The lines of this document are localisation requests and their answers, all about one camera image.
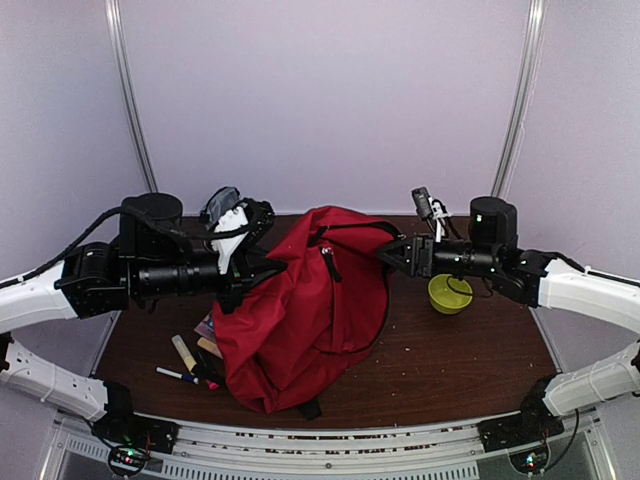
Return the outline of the red backpack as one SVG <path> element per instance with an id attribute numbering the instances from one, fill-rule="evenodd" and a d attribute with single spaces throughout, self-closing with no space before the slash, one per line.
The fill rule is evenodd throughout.
<path id="1" fill-rule="evenodd" d="M 284 272 L 231 313 L 214 303 L 225 383 L 238 403 L 261 414 L 300 407 L 369 356 L 390 305 L 392 270 L 377 252 L 400 236 L 382 218 L 312 209 L 267 256 Z"/>

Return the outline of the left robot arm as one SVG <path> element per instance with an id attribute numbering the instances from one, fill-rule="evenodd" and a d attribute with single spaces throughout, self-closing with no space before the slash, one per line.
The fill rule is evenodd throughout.
<path id="1" fill-rule="evenodd" d="M 229 314 L 252 289 L 286 268 L 256 246 L 274 223 L 266 201 L 235 202 L 205 232 L 183 230 L 181 217 L 182 204 L 172 195 L 128 197 L 52 260 L 2 281 L 2 383 L 89 422 L 104 423 L 123 444 L 137 442 L 144 424 L 134 415 L 127 387 L 61 368 L 25 348 L 12 333 L 178 296 L 213 294 Z"/>

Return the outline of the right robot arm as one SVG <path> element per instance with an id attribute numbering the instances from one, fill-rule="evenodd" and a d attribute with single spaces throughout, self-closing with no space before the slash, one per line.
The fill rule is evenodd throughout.
<path id="1" fill-rule="evenodd" d="M 439 233 L 398 238 L 377 255 L 409 277 L 476 277 L 492 291 L 531 308 L 559 309 L 639 330 L 639 283 L 582 266 L 559 252 L 518 246 L 517 209 L 493 197 L 470 203 L 468 239 Z M 639 392 L 639 345 L 586 367 L 536 382 L 513 419 L 519 440 L 535 440 L 551 424 L 583 407 Z"/>

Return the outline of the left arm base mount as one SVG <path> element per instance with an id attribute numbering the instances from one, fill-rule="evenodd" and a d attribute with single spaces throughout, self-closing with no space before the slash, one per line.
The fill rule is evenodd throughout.
<path id="1" fill-rule="evenodd" d="M 90 423 L 92 434 L 112 445 L 135 447 L 144 452 L 171 454 L 179 426 L 170 421 L 131 414 L 117 416 L 108 413 Z"/>

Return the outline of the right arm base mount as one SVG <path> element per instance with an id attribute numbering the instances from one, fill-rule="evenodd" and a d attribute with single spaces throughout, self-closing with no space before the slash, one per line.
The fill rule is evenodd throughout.
<path id="1" fill-rule="evenodd" d="M 483 420 L 477 425 L 480 440 L 486 453 L 511 449 L 562 434 L 563 422 L 555 417 L 534 419 L 516 413 Z"/>

